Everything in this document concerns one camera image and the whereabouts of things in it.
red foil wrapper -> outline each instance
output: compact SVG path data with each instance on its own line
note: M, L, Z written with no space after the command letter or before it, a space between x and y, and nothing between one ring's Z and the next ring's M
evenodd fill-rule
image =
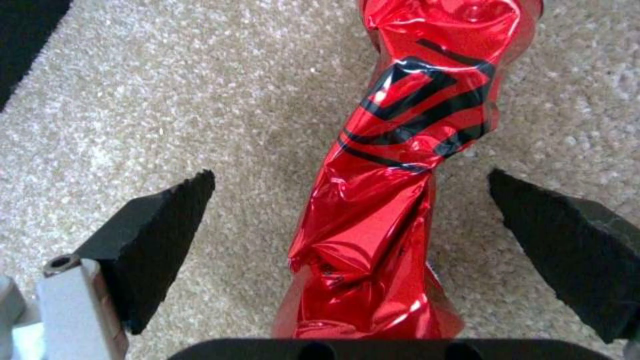
M435 168L495 129L504 67L541 0L361 0L380 52L289 250L279 338L451 338L463 322L426 263Z

black stripe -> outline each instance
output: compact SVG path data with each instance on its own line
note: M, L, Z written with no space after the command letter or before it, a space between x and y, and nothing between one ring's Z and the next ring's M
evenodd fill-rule
M421 72L429 76L431 81L420 87L417 91L408 94L402 99L397 100L386 107L378 106L374 101L370 100L370 98L375 97L375 94L382 90L384 86L390 87L400 79L416 72ZM456 82L457 81L454 78L438 69L438 67L426 63L418 58L409 57L389 67L389 69L387 69L376 82L375 86L371 88L367 96L362 99L360 105L382 121L388 121L418 105L420 102L435 93L449 86L455 85Z
M349 145L345 144L339 137L338 137L338 144L340 145L340 148L342 150L344 150L345 152L347 152L347 153L349 153L349 154L351 154L353 156L356 156L358 158L362 158L362 159L365 159L365 160L373 161L373 162L379 163L381 165L386 165L388 167L398 167L398 168L401 168L403 170L407 170L409 172L415 172L415 173L418 173L418 174L423 172L423 171L427 171L428 170L426 167L423 167L423 166L414 165L414 164L411 164L411 163L401 163L400 161L387 159L387 158L381 158L379 156L366 153L364 151L356 150L356 149L350 147Z
M477 140L482 137L488 131L487 127L486 123L482 123L480 125L462 129L439 143L438 146L433 149L433 152L448 158L460 151L460 149L470 141Z
M479 88L450 97L436 106L423 111L407 123L380 135L356 135L347 129L345 129L344 132L349 139L357 143L368 145L396 145L404 143L427 127L454 113L482 105L488 96L490 87L491 83L489 82Z
M487 75L489 78L493 79L493 76L495 75L495 66L493 66L493 64L491 64L490 62L487 62L481 59L470 58L462 54L454 53L451 50L444 49L442 45L436 44L427 39L420 39L417 41L417 43L426 47L427 49L433 50L436 53L444 55L459 63L473 66L477 68L479 72L482 72L484 75Z

shiny foil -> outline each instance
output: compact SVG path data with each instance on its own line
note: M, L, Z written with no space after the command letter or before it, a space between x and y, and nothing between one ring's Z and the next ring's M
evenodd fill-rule
M426 263L435 168L497 126L504 68L541 0L361 0L380 52L289 250L279 338L450 338L463 322Z

black object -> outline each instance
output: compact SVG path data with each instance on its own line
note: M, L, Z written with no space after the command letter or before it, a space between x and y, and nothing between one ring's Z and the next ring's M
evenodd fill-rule
M0 0L0 111L71 0Z
M214 189L214 175L205 170L133 199L76 250L100 263L118 316L132 334L144 330L164 300Z
M223 339L199 343L170 360L609 360L556 340L267 340Z
M640 230L597 202L501 170L489 175L504 225L560 300L606 343L640 325Z

black plastic base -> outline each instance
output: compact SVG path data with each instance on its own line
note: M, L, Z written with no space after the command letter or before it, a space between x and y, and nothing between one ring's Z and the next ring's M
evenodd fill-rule
M602 354L554 340L211 340L171 360L608 360Z

